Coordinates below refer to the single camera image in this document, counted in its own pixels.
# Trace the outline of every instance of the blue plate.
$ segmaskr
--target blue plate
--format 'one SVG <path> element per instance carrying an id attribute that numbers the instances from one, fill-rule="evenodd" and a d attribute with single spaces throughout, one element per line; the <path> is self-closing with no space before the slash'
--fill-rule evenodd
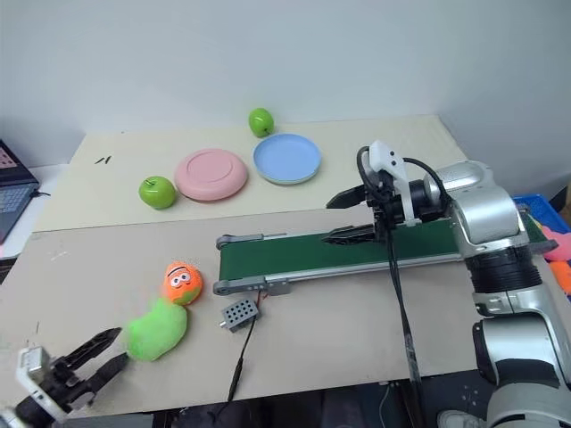
<path id="1" fill-rule="evenodd" d="M 253 151 L 260 175 L 278 185 L 295 185 L 318 172 L 321 153 L 304 136 L 277 134 L 260 141 Z"/>

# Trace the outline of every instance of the green plush toy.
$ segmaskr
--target green plush toy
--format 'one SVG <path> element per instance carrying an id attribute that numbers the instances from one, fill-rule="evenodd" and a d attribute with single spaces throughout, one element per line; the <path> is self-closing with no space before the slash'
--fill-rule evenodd
<path id="1" fill-rule="evenodd" d="M 151 311 L 127 326 L 127 353 L 133 359 L 155 361 L 177 346 L 186 332 L 186 310 L 158 299 Z"/>

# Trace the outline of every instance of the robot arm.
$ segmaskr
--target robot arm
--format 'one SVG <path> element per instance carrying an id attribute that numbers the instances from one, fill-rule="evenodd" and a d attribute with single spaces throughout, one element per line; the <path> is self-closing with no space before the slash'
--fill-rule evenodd
<path id="1" fill-rule="evenodd" d="M 86 380 L 75 370 L 109 348 L 120 328 L 96 334 L 65 357 L 51 359 L 42 347 L 21 350 L 16 378 L 29 393 L 15 409 L 0 408 L 0 428 L 43 428 L 63 423 L 72 410 L 90 404 L 96 394 L 128 363 L 126 353 L 111 358 Z"/>
<path id="2" fill-rule="evenodd" d="M 469 160 L 436 171 L 440 183 L 430 174 L 408 182 L 406 158 L 378 141 L 361 150 L 364 185 L 338 194 L 327 206 L 345 208 L 362 196 L 375 223 L 368 234 L 363 227 L 353 235 L 344 229 L 327 241 L 383 241 L 384 231 L 397 224 L 450 218 L 471 274 L 476 310 L 484 317 L 473 327 L 477 365 L 497 386 L 488 426 L 571 426 L 569 340 L 533 264 L 517 207 L 494 183 L 490 168 Z"/>

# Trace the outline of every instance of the laptop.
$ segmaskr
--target laptop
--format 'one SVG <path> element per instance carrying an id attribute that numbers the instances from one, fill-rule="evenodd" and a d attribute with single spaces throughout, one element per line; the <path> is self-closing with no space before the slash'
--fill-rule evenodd
<path id="1" fill-rule="evenodd" d="M 0 140 L 0 243 L 4 242 L 38 188 L 39 183 L 31 172 Z"/>

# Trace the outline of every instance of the black cable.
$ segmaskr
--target black cable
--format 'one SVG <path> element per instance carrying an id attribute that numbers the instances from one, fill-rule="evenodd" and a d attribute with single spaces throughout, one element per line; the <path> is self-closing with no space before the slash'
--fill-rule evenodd
<path id="1" fill-rule="evenodd" d="M 260 296 L 261 292 L 258 291 L 258 300 L 257 305 L 260 305 Z M 248 330 L 248 335 L 246 336 L 246 340 L 244 341 L 244 345 L 242 346 L 242 351 L 240 352 L 240 358 L 236 363 L 236 368 L 234 369 L 234 374 L 232 375 L 232 382 L 230 383 L 230 389 L 228 390 L 228 398 L 222 407 L 216 412 L 214 415 L 212 412 L 209 412 L 209 415 L 212 418 L 212 423 L 215 424 L 218 420 L 220 414 L 228 407 L 228 405 L 234 400 L 234 396 L 236 395 L 236 390 L 238 388 L 238 383 L 240 382 L 240 375 L 242 374 L 242 366 L 244 365 L 244 353 L 246 352 L 246 346 L 248 346 L 248 342 L 250 341 L 250 337 L 252 336 L 253 327 L 256 324 L 256 319 L 258 317 L 254 317 L 252 319 L 252 323 L 250 324 L 250 330 Z"/>
<path id="2" fill-rule="evenodd" d="M 438 174 L 436 174 L 436 172 L 428 165 L 426 165 L 422 160 L 413 158 L 402 158 L 402 160 L 407 163 L 416 165 L 417 167 L 421 167 L 434 180 L 438 190 L 440 191 L 440 203 L 442 204 L 442 209 L 446 210 L 448 208 L 448 204 L 450 203 L 450 196 L 448 195 L 448 192 L 446 192 L 444 183 L 440 177 L 438 177 Z"/>
<path id="3" fill-rule="evenodd" d="M 401 275 L 399 273 L 399 265 L 394 250 L 393 232 L 387 228 L 386 230 L 386 247 L 388 250 L 389 271 L 391 279 L 393 280 L 394 291 L 396 293 L 397 301 L 399 302 L 399 309 L 401 311 L 402 332 L 404 335 L 404 349 L 407 354 L 407 361 L 409 362 L 410 385 L 414 395 L 413 402 L 418 403 L 418 412 L 421 426 L 425 426 L 426 410 L 422 396 L 422 379 L 420 371 L 418 370 L 417 352 L 414 348 L 414 341 L 412 340 L 412 331 L 410 330 L 409 317 L 407 316 L 406 309 L 404 308 L 404 299 L 402 298 Z"/>
<path id="4" fill-rule="evenodd" d="M 51 196 L 50 193 L 46 193 L 46 192 L 39 192 L 38 190 L 33 191 L 32 193 L 29 194 L 30 198 L 37 198 L 38 196 Z"/>

